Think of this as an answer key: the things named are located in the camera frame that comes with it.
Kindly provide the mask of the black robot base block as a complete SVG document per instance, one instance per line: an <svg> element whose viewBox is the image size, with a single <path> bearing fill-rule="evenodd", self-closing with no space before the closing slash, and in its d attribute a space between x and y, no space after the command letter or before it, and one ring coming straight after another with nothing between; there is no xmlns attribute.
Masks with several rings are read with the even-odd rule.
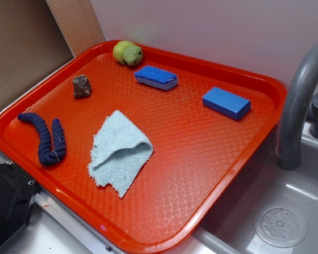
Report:
<svg viewBox="0 0 318 254"><path fill-rule="evenodd" d="M29 226L38 187L19 165L0 164L0 251Z"/></svg>

